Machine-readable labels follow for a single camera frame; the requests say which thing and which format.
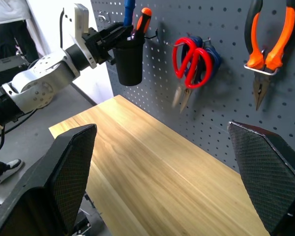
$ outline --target pegboard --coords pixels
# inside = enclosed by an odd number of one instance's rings
[[[110,21],[123,21],[123,2],[92,0],[98,29],[109,23],[98,15],[108,13]],[[108,65],[114,95],[126,99],[184,136],[232,169],[238,170],[233,146],[227,131],[235,120],[281,135],[295,150],[295,41],[286,56],[284,67],[272,79],[267,96],[256,111],[253,96],[254,73],[246,70],[249,54],[244,42],[244,26],[250,0],[137,0],[134,23],[143,7],[153,11],[147,36],[158,29],[159,37],[144,45],[143,81],[135,87],[118,82],[115,66]],[[265,0],[259,18],[259,46],[271,49],[282,31],[286,0]],[[223,58],[216,76],[203,88],[194,90],[182,114],[172,109],[178,79],[172,66],[169,43],[187,33],[212,45]]]

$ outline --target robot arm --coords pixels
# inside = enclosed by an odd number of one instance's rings
[[[108,51],[126,40],[133,29],[133,26],[115,23],[97,32],[89,28],[89,12],[81,4],[65,10],[65,18],[72,23],[71,36],[75,44],[44,56],[32,68],[0,87],[0,132],[8,122],[48,105],[83,69],[95,68],[106,61],[114,64]]]

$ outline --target person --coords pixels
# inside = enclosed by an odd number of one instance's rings
[[[22,165],[23,162],[20,159],[16,159],[8,163],[0,162],[0,184],[12,174],[16,173]]]
[[[26,0],[0,0],[0,50],[5,58],[16,55],[16,41],[28,62],[39,58],[27,19],[30,9]]]

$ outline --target light wood surface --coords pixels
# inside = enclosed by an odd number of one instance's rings
[[[97,124],[87,193],[113,236],[268,236],[240,175],[121,96],[50,128]]]

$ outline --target black shoe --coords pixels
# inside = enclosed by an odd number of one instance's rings
[[[15,159],[14,161],[10,161],[8,163],[0,162],[0,184],[12,174],[17,172],[23,165],[23,161],[20,159]]]

